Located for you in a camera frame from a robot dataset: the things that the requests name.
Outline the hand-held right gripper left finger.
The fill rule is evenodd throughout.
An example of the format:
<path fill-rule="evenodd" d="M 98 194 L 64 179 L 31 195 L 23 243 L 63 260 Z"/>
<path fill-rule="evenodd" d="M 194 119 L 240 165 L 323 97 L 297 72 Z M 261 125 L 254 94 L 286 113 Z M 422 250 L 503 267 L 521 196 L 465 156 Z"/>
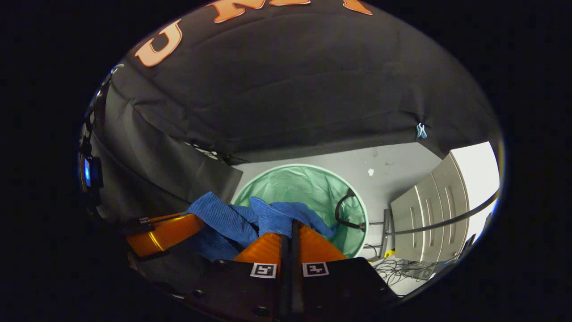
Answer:
<path fill-rule="evenodd" d="M 214 322 L 289 322 L 292 241 L 278 236 L 278 262 L 216 260 L 184 302 Z"/>

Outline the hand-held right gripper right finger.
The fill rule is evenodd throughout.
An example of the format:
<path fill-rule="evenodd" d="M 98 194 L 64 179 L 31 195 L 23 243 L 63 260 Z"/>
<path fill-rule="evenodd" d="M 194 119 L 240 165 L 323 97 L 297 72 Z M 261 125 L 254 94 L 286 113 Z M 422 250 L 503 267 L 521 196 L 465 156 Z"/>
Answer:
<path fill-rule="evenodd" d="M 347 258 L 315 230 L 292 231 L 294 321 L 374 321 L 399 297 L 365 258 Z"/>

